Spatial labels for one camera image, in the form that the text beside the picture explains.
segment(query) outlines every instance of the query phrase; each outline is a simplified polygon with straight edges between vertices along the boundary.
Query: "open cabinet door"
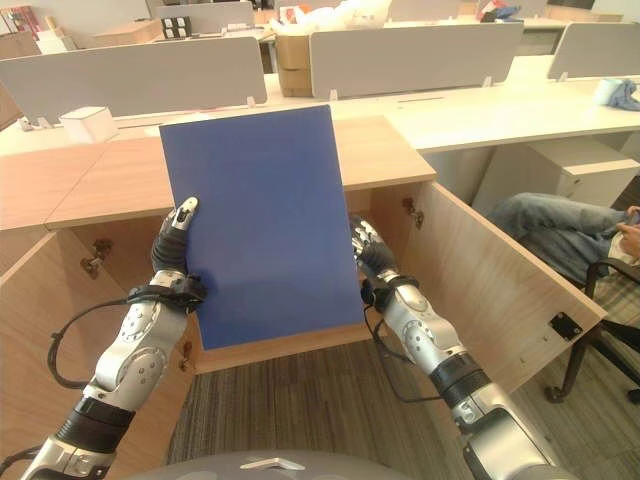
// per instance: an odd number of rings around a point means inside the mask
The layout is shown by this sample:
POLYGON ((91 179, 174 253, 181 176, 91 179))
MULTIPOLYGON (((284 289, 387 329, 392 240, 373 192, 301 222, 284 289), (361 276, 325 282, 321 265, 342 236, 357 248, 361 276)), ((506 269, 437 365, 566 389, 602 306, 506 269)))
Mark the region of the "open cabinet door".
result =
MULTIPOLYGON (((46 365, 51 333, 76 312, 126 294, 100 269, 91 279, 80 267, 89 250, 69 230, 48 233, 0 277, 0 456, 38 445, 62 425, 80 390, 59 386, 46 365)), ((92 312, 71 327, 58 355, 60 373, 74 380, 93 374, 115 338, 128 307, 92 312)), ((190 327, 188 333, 197 335, 190 327)), ((121 478, 164 463, 174 425, 191 385, 193 367, 179 368, 174 350, 165 378, 138 412, 124 437, 110 476, 121 478)), ((25 462, 9 469, 19 478, 25 462)))
POLYGON ((511 392, 570 347, 549 324, 564 312, 582 332, 605 311, 551 268, 437 183, 410 190, 380 190, 375 215, 380 233, 393 239, 402 272, 420 281, 436 312, 449 320, 476 361, 511 392), (402 210, 413 196, 424 213, 418 229, 402 210))

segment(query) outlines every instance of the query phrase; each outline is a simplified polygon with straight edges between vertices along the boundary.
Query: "chair armrest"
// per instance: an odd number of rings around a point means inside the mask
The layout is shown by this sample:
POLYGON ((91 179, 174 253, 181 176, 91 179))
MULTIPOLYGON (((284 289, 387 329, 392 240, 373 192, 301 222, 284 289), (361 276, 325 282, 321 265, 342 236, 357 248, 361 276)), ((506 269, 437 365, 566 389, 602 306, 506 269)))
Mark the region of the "chair armrest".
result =
POLYGON ((584 288, 584 293, 589 298, 593 298, 600 267, 613 268, 632 282, 640 284, 640 268, 632 267, 628 263, 624 263, 622 260, 618 260, 617 258, 605 258, 589 265, 589 269, 587 270, 587 284, 584 288))

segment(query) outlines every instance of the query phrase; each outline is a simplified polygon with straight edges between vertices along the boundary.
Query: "white box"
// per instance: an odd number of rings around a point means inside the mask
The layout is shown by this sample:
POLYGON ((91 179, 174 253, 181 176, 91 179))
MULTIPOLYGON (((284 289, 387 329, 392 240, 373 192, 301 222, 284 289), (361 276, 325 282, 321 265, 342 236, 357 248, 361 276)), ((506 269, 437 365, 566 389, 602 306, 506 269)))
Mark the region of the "white box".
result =
POLYGON ((98 143, 118 133, 116 122, 107 107, 82 107, 60 117, 71 140, 78 143, 98 143))
POLYGON ((47 40, 36 40, 40 53, 48 55, 50 53, 70 52, 76 49, 71 37, 52 37, 47 40))

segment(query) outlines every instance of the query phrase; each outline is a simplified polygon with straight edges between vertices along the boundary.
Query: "human hand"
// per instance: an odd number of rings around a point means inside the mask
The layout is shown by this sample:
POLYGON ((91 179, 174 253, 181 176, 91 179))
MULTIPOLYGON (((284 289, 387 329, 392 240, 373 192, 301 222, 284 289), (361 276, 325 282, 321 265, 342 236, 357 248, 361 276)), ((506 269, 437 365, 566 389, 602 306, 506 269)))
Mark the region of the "human hand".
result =
POLYGON ((640 258, 640 225, 625 225, 619 223, 618 230, 622 233, 620 247, 634 258, 640 258))

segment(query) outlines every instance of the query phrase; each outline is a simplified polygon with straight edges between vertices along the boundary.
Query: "black cable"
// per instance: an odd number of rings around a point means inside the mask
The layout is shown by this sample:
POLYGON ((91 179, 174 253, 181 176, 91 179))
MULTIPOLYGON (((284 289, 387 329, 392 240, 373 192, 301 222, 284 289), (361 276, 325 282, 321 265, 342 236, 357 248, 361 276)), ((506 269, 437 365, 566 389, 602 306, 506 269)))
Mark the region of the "black cable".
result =
POLYGON ((72 389, 82 389, 85 387, 87 383, 89 383, 88 381, 81 382, 77 380, 69 380, 68 378, 65 378, 62 375, 60 375, 60 373, 58 372, 58 349, 60 348, 60 343, 62 342, 62 339, 64 338, 65 333, 67 333, 67 330, 69 329, 69 327, 73 325, 77 320, 84 317, 86 314, 94 310, 97 310, 98 308, 111 307, 114 305, 126 305, 126 304, 127 304, 126 298, 119 298, 118 300, 110 300, 108 302, 99 303, 98 305, 94 305, 92 307, 86 308, 81 312, 75 314, 73 317, 71 317, 71 320, 69 320, 67 324, 64 327, 62 327, 62 329, 60 329, 60 331, 51 334, 51 338, 53 338, 53 341, 51 342, 51 346, 49 347, 49 352, 47 353, 47 367, 49 368, 49 371, 51 372, 51 375, 53 375, 53 378, 55 379, 56 382, 58 382, 60 385, 62 385, 65 388, 72 388, 72 389))
POLYGON ((2 474, 14 463, 20 460, 33 460, 36 458, 36 455, 40 451, 42 445, 37 445, 35 447, 27 448, 26 450, 22 450, 21 452, 15 453, 13 455, 7 456, 2 463, 0 463, 0 477, 2 474))
POLYGON ((373 343, 376 346, 376 351, 378 352, 378 356, 380 357, 380 363, 382 363, 382 371, 384 372, 385 377, 387 377, 387 382, 389 383, 389 386, 391 387, 391 391, 393 392, 394 396, 403 403, 419 403, 419 402, 430 402, 433 400, 441 400, 442 397, 440 396, 407 398, 398 392, 391 378, 391 374, 389 373, 389 369, 387 368, 387 364, 384 361, 384 354, 391 355, 394 358, 398 358, 403 362, 407 362, 412 365, 413 365, 413 362, 409 360, 409 357, 407 357, 406 355, 402 355, 392 350, 391 348, 389 348, 387 344, 384 342, 384 340, 382 340, 379 334, 379 330, 380 330, 380 327, 382 326, 382 323, 384 322, 384 319, 381 319, 373 329, 371 328, 371 325, 369 324, 369 319, 367 318, 367 310, 369 310, 371 307, 372 305, 368 305, 363 310, 364 323, 367 325, 367 328, 369 329, 369 332, 373 337, 373 343))
POLYGON ((408 362, 411 363, 411 360, 409 360, 409 357, 407 357, 406 355, 403 355, 401 353, 398 353, 394 350, 392 350, 391 348, 389 348, 387 346, 387 344, 384 342, 384 340, 382 340, 382 338, 380 337, 380 327, 382 326, 382 324, 384 323, 384 319, 380 320, 376 326, 373 328, 373 330, 371 329, 371 325, 369 325, 369 319, 367 317, 367 310, 369 310, 372 307, 372 305, 368 305, 366 307, 364 307, 364 310, 362 311, 362 313, 364 314, 364 323, 367 325, 367 328, 369 329, 369 332, 371 333, 371 336, 373 337, 373 340, 376 344, 380 345, 380 347, 382 347, 382 349, 385 351, 385 353, 388 353, 389 355, 391 355, 392 357, 395 357, 399 360, 402 360, 403 362, 408 362))

